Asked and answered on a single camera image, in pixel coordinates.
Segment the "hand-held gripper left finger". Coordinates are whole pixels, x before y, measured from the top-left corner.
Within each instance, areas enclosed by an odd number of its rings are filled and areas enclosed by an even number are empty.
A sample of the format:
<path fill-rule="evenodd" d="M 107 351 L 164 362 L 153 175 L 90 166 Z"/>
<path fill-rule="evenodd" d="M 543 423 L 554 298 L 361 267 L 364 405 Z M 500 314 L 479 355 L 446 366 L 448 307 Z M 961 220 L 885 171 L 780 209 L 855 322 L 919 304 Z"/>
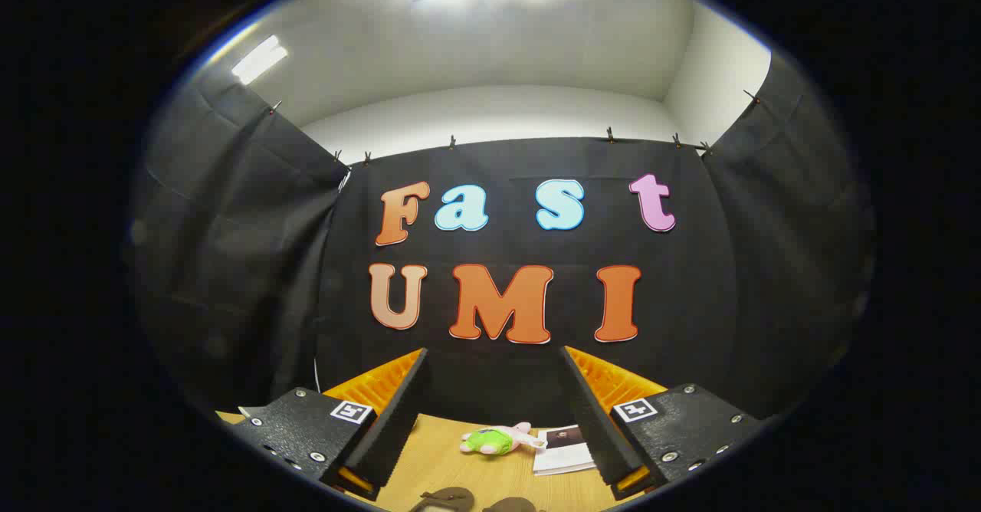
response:
<path fill-rule="evenodd" d="M 325 392 L 297 387 L 242 407 L 230 431 L 315 483 L 375 501 L 422 410 L 428 351 L 417 349 Z"/>

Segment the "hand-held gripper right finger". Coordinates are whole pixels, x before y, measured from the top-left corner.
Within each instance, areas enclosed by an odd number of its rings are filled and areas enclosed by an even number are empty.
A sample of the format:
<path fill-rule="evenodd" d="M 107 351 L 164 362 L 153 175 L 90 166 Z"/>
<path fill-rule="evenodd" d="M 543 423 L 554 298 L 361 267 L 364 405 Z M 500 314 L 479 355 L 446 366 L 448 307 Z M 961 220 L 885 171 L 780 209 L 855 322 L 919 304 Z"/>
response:
<path fill-rule="evenodd" d="M 763 428 L 697 384 L 666 389 L 571 346 L 559 355 L 575 422 L 617 501 L 689 477 Z"/>

